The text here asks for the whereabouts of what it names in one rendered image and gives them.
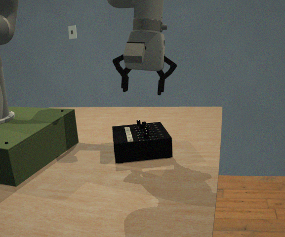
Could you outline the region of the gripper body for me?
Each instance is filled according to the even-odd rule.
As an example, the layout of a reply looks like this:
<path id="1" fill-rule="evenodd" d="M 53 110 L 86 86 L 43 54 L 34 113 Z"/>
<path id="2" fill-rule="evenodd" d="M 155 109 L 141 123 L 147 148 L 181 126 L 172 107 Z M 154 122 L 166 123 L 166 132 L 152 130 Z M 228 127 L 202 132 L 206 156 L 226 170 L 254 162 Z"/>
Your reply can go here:
<path id="1" fill-rule="evenodd" d="M 132 30 L 132 32 L 129 33 L 128 41 L 144 42 L 146 50 L 143 64 L 124 63 L 126 68 L 145 71 L 160 71 L 164 68 L 164 34 L 153 30 Z"/>

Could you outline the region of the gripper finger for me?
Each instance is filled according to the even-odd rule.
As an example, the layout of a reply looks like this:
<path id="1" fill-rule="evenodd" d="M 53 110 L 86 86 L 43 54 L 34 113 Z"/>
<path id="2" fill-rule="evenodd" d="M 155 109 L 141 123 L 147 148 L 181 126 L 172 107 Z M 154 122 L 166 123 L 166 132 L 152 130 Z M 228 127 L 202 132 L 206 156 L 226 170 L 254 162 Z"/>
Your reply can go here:
<path id="1" fill-rule="evenodd" d="M 173 71 L 175 70 L 175 68 L 177 67 L 177 65 L 172 62 L 170 59 L 168 59 L 167 57 L 164 56 L 164 61 L 170 65 L 170 69 L 164 74 L 164 72 L 162 70 L 157 71 L 158 75 L 160 76 L 160 80 L 158 83 L 158 95 L 161 95 L 161 92 L 164 92 L 164 81 L 165 79 L 170 76 Z"/>
<path id="2" fill-rule="evenodd" d="M 128 69 L 125 68 L 123 70 L 123 68 L 120 66 L 120 61 L 124 60 L 123 55 L 113 59 L 113 63 L 116 67 L 116 70 L 120 73 L 120 75 L 122 76 L 122 85 L 121 88 L 123 88 L 123 92 L 128 91 L 128 73 L 132 70 L 132 69 Z"/>

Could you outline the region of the black lighting desk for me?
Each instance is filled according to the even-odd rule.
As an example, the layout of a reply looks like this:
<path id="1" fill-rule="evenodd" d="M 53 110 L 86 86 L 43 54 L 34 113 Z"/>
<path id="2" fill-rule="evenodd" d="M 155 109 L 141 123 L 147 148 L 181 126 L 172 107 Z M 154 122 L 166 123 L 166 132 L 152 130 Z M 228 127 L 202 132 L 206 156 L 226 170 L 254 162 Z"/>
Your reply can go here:
<path id="1" fill-rule="evenodd" d="M 172 137 L 161 122 L 112 126 L 116 163 L 172 158 Z"/>

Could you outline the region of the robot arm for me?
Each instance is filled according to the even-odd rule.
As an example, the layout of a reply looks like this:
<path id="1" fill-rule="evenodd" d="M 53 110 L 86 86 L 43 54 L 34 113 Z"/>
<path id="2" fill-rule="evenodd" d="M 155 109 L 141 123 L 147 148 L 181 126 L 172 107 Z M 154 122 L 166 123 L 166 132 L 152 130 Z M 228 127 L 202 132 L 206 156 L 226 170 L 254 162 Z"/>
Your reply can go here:
<path id="1" fill-rule="evenodd" d="M 116 8 L 134 8 L 133 30 L 163 32 L 163 0 L 107 0 Z M 19 0 L 0 0 L 0 45 L 11 41 L 15 32 Z M 127 42 L 123 54 L 125 63 L 143 63 L 146 46 L 144 42 Z M 2 60 L 0 57 L 0 124 L 15 117 L 9 111 L 5 89 Z"/>

